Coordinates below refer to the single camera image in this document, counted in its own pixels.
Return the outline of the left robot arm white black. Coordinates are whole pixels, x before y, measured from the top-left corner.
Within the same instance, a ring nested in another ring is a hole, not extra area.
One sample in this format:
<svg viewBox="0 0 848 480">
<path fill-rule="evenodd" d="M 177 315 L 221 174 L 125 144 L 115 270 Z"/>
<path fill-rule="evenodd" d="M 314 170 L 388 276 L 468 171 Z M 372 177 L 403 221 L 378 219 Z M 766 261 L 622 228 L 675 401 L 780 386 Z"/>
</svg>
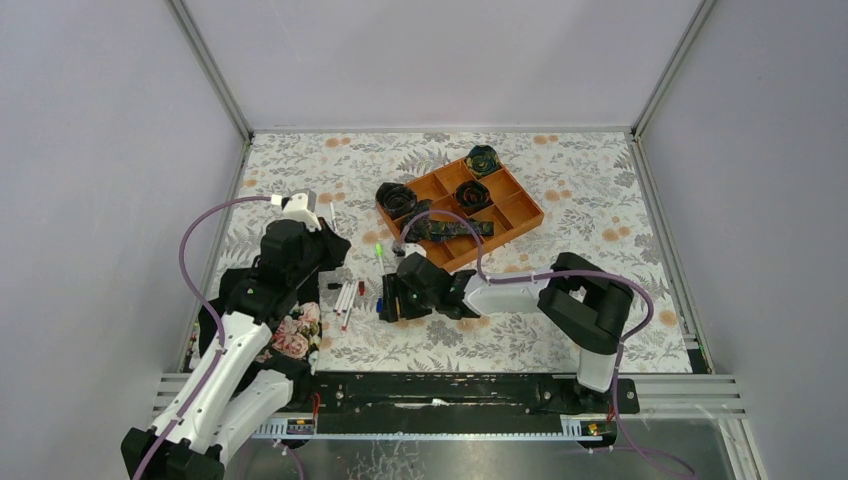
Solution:
<svg viewBox="0 0 848 480">
<path fill-rule="evenodd" d="M 170 405 L 144 430 L 132 428 L 121 454 L 133 479 L 221 479 L 237 450 L 295 395 L 304 362 L 258 373 L 237 387 L 271 340 L 271 325 L 295 307 L 299 291 L 340 267 L 351 244 L 323 218 L 270 223 L 248 269 L 225 274 L 220 323 Z"/>
</svg>

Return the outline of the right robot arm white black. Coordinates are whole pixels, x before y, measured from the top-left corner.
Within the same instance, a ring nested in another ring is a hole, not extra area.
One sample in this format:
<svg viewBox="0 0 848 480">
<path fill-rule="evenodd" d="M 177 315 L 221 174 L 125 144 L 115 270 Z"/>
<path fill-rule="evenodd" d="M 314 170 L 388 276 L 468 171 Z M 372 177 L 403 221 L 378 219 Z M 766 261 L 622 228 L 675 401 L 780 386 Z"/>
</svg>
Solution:
<svg viewBox="0 0 848 480">
<path fill-rule="evenodd" d="M 559 254 L 547 269 L 513 274 L 450 273 L 412 253 L 382 281 L 379 317 L 388 323 L 431 313 L 453 320 L 495 313 L 546 316 L 581 350 L 578 383 L 597 392 L 610 389 L 632 303 L 646 294 L 571 252 Z"/>
</svg>

